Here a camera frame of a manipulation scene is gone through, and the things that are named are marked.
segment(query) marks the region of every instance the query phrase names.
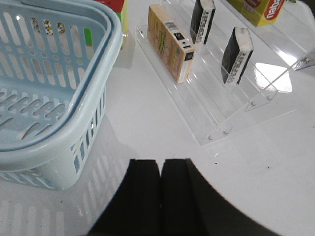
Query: light blue basket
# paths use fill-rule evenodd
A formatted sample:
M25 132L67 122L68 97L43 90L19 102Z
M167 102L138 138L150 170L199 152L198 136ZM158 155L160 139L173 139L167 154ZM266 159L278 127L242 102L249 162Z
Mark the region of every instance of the light blue basket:
M121 23L91 0L0 2L0 177L66 189L104 115Z

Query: basket slot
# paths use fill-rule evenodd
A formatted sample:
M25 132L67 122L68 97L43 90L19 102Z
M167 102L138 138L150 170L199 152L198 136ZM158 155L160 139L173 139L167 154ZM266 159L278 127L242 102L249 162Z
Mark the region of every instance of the basket slot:
M0 177L5 179L5 180L12 181L10 176L8 176L6 173L0 172Z
M38 81L41 82L41 83L45 83L43 71L41 69L41 66L40 66L38 60L37 59L32 59L31 61L32 61L32 65L34 67L34 70L36 72L36 76L37 76Z
M28 128L26 129L26 131L23 132L24 134L22 135L22 138L21 138L21 139L26 138L28 135L30 135L31 133L33 133L34 131L36 131L39 126L40 126L40 123L38 123L38 122L32 124L30 127L28 127Z
M96 112L95 112L95 126L97 127L97 125L98 125L98 112L96 110Z
M74 159L73 163L74 163L75 171L76 171L76 173L78 173L79 170L80 170L80 163L79 163L78 155L75 156L75 159Z
M64 54L69 55L70 54L70 47L69 47L69 40L67 32L59 33L59 44L61 46L61 50Z
M41 186L41 184L34 177L31 177L31 176L26 175L26 174L20 174L20 176L22 178L24 178L28 183L30 183L31 185L33 185L35 187L40 187Z
M6 24L7 24L7 27L8 27L8 30L10 32L10 36L11 36L13 42L16 45L20 46L21 45L20 37L19 37L19 35L18 35L17 31L16 31L16 26L15 26L15 24L12 21L11 15L8 12L5 12L3 14L3 16L5 18L5 21L6 21Z
M99 114L102 114L102 108L105 106L105 94L103 94L103 99L99 102Z
M56 69L58 82L59 82L60 86L61 87L66 87L67 84L66 84L66 81L64 79L63 67L61 66L60 63L56 62L55 63L55 69Z
M22 63L22 67L24 68L24 72L26 74L26 78L29 81L34 81L34 76L30 67L30 64L28 62L28 60L26 59L25 56L21 56L20 57L21 63Z
M26 105L26 102L29 100L28 97L22 97L20 100L18 100L16 103L8 107L8 111L13 111L15 109L19 109L21 107L24 107Z
M74 72L73 72L73 66L72 65L67 65L66 66L66 70L67 70L67 75L68 75L68 79L69 79L69 83L72 89L76 89L77 88L77 84L75 81L75 76L74 76Z
M30 17L30 23L32 25L32 34L33 34L33 39L35 38L37 46L44 50L45 49L45 44L44 44L44 39L41 35L41 28L38 20L35 17Z
M11 96L7 97L4 101L0 102L0 107L7 105L8 103L12 102L12 100L15 98L16 94L12 94Z
M9 62L7 61L5 55L2 52L0 52L0 62L2 64L2 66L3 66L4 71L7 74L7 76L13 77L13 72L11 70Z
M45 128L43 128L41 131L39 131L36 135L40 135L41 133L46 132L50 127L52 127L52 125L47 125Z
M38 79L38 74L36 72L36 70L38 70L38 67L37 68L35 67L33 59L31 59L30 61L29 60L26 60L26 61L27 61L26 66L28 66L28 68L29 68L29 70L31 71L31 74L32 74L32 76L29 78L29 81L32 81L32 82L40 81Z
M34 176L34 177L41 177L41 174L37 171L36 168L30 169L26 172L29 173L30 175Z
M45 115L46 118L60 117L65 109L64 104L59 104L52 111Z
M3 72L2 72L2 71L4 71L4 69L3 69L3 66L2 66L2 62L1 62L1 60L0 60L0 76L3 75Z
M84 36L85 36L85 45L86 45L87 57L89 59L91 59L94 55L92 31L89 28L85 28L84 29Z
M71 37L72 37L71 46L74 50L74 54L78 58L80 58L80 57L82 57L82 47L81 47L82 42L81 42L80 35L79 35L79 29L77 26L71 25L70 26L70 32L71 32Z
M8 36L5 33L5 29L3 27L2 21L0 20L0 38L4 43L8 43L9 39Z
M89 149L90 147L90 136L89 136L89 130L87 131L86 135L85 135L85 142L87 144L87 149Z
M47 102L44 105L42 105L39 109L37 109L36 111L33 112L33 116L38 116L43 112L47 112L48 110L50 110L52 107L54 107L54 103L53 102Z
M94 129L96 128L96 125L94 125L94 121L91 122L91 137L94 136Z
M11 61L12 66L13 66L13 69L15 70L16 76L17 76L19 79L21 79L21 80L24 79L22 70L21 70L21 68L20 68L20 64L19 64L19 62L17 61L16 57L15 57L13 54L9 54L9 58L10 58L10 61Z
M19 174L7 173L7 175L13 181L16 181L18 183L28 184L28 181L26 179L24 179L23 177L21 177Z
M6 128L8 125L10 125L14 121L14 118L9 118L5 120L4 122L0 123L0 130Z
M43 185L43 187L57 189L57 187L51 181L44 177L38 177L37 180Z
M51 63L47 60L44 61L44 68L45 68L45 72L46 72L46 76L47 76L47 80L51 85L55 85L55 78L53 75L53 69L51 67Z
M85 73L85 69L82 67L78 67L78 75L79 75L80 80L82 80L84 73Z
M32 101L29 105L27 105L26 107L24 107L20 113L26 113L28 111L30 111L31 109L35 108L36 106L38 106L40 104L40 100L39 99L35 99L34 101Z
M45 27L45 32L46 32L46 36L44 38L47 40L50 50L52 52L57 52L58 47L57 47L55 36L54 36L55 28L51 25L50 20L47 20L47 19L44 20L44 27Z
M16 17L17 17L16 19L18 20L20 31L22 33L22 37L24 39L25 44L30 48L33 47L33 42L31 41L31 36L30 36L24 17L22 15L17 15Z
M84 152L83 143L81 143L81 145L80 145L80 154L81 154L81 159L84 160L85 152Z

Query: white surface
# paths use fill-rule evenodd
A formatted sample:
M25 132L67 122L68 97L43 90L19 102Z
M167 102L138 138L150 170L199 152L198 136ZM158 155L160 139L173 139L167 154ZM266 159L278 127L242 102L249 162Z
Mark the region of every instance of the white surface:
M151 3L129 1L130 42ZM257 222L281 235L315 234L314 68L290 73L292 93L238 114L227 138L201 147L138 43L116 65L107 82L107 115L78 183L56 192L1 181L0 235L86 233L130 158L155 159L160 168L167 158L191 158Z

